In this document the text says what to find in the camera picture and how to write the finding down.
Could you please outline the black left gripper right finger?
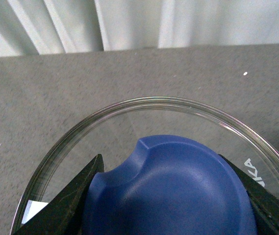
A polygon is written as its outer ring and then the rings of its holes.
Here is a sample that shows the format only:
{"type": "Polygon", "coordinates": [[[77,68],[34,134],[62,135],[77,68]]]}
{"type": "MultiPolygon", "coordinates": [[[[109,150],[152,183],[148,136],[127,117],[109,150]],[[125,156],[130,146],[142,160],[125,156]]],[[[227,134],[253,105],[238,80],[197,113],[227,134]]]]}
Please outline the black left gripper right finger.
{"type": "Polygon", "coordinates": [[[235,171],[248,193],[254,211],[257,233],[259,235],[279,235],[279,199],[223,155],[221,157],[235,171]]]}

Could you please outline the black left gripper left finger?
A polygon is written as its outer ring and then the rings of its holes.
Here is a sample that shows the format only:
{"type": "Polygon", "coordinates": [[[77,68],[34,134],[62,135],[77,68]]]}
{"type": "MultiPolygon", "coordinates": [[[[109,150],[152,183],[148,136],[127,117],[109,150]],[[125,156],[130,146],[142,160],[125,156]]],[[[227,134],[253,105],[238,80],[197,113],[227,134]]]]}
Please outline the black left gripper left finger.
{"type": "Polygon", "coordinates": [[[101,154],[97,154],[43,209],[21,226],[16,235],[76,235],[90,184],[98,172],[104,172],[101,154]]]}

